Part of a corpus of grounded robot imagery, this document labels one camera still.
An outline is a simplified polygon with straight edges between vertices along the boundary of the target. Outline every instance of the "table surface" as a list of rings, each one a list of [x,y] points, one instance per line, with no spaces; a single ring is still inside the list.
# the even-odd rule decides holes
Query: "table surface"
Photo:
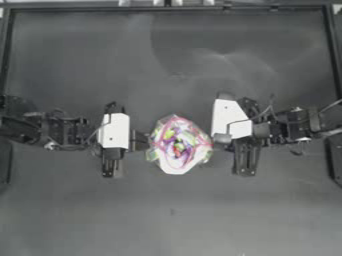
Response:
[[[176,113],[208,132],[217,91],[263,105],[273,93],[276,109],[335,99],[319,13],[20,12],[12,36],[6,92],[94,123],[112,100],[137,130]],[[16,145],[0,254],[338,255],[342,190],[322,142],[303,157],[264,149],[253,178],[231,164],[216,152],[168,176],[137,152],[124,178],[102,179],[89,152]]]

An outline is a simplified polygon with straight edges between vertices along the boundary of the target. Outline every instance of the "plastic bag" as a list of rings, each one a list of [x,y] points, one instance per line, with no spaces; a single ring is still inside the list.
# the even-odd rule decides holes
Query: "plastic bag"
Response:
[[[176,115],[157,121],[149,146],[147,161],[156,162],[167,174],[184,174],[193,166],[205,163],[212,154],[208,135]]]

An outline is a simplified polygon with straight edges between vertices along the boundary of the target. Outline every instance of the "cable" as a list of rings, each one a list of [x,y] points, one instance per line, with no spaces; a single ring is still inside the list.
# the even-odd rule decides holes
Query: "cable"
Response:
[[[227,125],[231,125],[231,124],[235,124],[235,123],[241,123],[241,122],[255,120],[255,119],[259,119],[260,117],[263,117],[272,110],[272,102],[273,102],[273,94],[271,94],[271,96],[269,96],[268,106],[264,108],[264,110],[259,114],[256,114],[253,117],[247,118],[244,120],[229,122],[229,123],[227,123]]]
[[[342,103],[342,99],[334,101],[331,104],[328,104],[326,107],[323,107],[320,110],[319,110],[319,114],[324,113],[327,110],[330,110],[332,107],[335,107],[338,104]]]

